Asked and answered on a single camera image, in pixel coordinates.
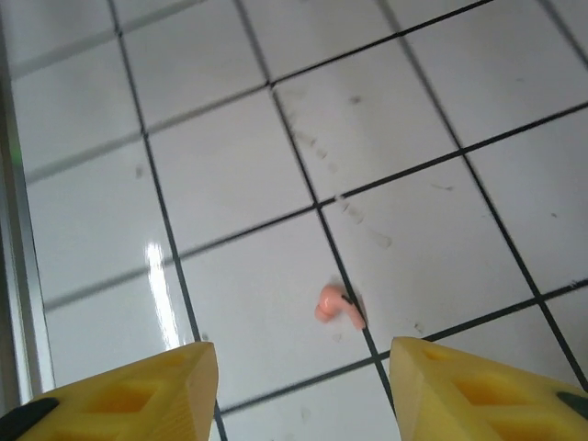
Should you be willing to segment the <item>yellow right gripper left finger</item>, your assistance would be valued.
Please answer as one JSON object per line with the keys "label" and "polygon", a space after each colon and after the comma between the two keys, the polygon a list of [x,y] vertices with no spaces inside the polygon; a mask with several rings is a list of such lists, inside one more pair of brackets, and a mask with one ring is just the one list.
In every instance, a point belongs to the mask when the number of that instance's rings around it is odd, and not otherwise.
{"label": "yellow right gripper left finger", "polygon": [[183,345],[50,390],[1,419],[4,440],[206,440],[219,374],[213,343]]}

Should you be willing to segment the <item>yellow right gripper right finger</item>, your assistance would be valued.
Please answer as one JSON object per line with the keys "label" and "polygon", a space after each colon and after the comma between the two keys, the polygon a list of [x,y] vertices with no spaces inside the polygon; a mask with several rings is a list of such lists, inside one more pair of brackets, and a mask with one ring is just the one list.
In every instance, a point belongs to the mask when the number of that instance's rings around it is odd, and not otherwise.
{"label": "yellow right gripper right finger", "polygon": [[571,384],[414,337],[390,347],[403,440],[584,440],[587,394]]}

